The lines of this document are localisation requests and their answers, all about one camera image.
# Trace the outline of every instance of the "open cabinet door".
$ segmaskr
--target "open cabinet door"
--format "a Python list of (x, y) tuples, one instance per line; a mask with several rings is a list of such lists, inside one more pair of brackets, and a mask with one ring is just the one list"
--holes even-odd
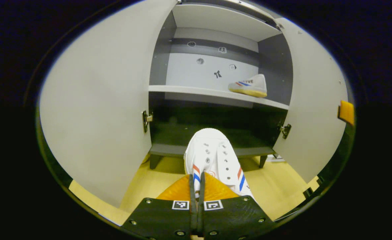
[(41, 91), (41, 125), (53, 155), (115, 207), (151, 147), (142, 112), (156, 40), (176, 3), (141, 1), (100, 21), (58, 57)]
[(344, 133), (337, 118), (347, 88), (339, 65), (310, 34), (286, 18), (277, 18), (289, 45), (293, 87), (283, 126), (292, 125), (287, 139), (280, 134), (273, 149), (304, 179), (311, 181), (328, 163)]

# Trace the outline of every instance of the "canvas shoe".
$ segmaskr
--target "canvas shoe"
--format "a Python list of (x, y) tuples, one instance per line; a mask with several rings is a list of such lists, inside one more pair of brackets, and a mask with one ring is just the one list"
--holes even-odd
[(257, 74), (243, 81), (232, 82), (228, 85), (228, 90), (254, 97), (267, 96), (267, 86), (264, 74)]
[(227, 137), (217, 129), (202, 129), (191, 138), (184, 153), (186, 174), (193, 175), (195, 198), (199, 198), (200, 176), (206, 172), (239, 196), (252, 192)]

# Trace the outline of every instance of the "cabinet leg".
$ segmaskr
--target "cabinet leg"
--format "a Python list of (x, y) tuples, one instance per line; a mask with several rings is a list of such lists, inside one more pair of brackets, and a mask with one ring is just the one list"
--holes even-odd
[(267, 160), (267, 156), (261, 156), (259, 159), (260, 159), (260, 161), (259, 161), (259, 167), (260, 167), (260, 168), (263, 168), (263, 167), (264, 167), (264, 164), (265, 164), (265, 160)]
[(162, 156), (159, 155), (150, 155), (150, 169), (155, 169), (158, 163), (161, 161)]

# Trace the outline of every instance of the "yellow floor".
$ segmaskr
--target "yellow floor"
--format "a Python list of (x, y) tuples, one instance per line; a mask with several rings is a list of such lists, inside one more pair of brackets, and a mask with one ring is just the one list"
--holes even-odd
[[(252, 194), (272, 220), (281, 217), (304, 201), (303, 192), (308, 187), (313, 191), (319, 187), (317, 177), (307, 184), (286, 162), (266, 162), (264, 168), (260, 169), (259, 157), (239, 161)], [(149, 166), (149, 161), (141, 164), (119, 208), (98, 199), (75, 181), (69, 189), (95, 211), (121, 225), (143, 198), (156, 198), (185, 175), (182, 158), (164, 157), (156, 169), (151, 170)]]

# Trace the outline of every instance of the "metal hinge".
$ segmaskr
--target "metal hinge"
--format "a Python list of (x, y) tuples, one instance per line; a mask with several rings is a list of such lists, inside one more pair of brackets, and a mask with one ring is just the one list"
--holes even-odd
[(143, 112), (143, 126), (144, 126), (144, 133), (148, 131), (149, 128), (149, 122), (153, 121), (153, 111), (150, 113), (150, 115), (147, 115), (147, 111)]
[(286, 127), (284, 126), (279, 126), (279, 127), (280, 127), (279, 131), (283, 132), (283, 138), (286, 139), (287, 136), (289, 135), (290, 128), (292, 127), (292, 125), (288, 124)]

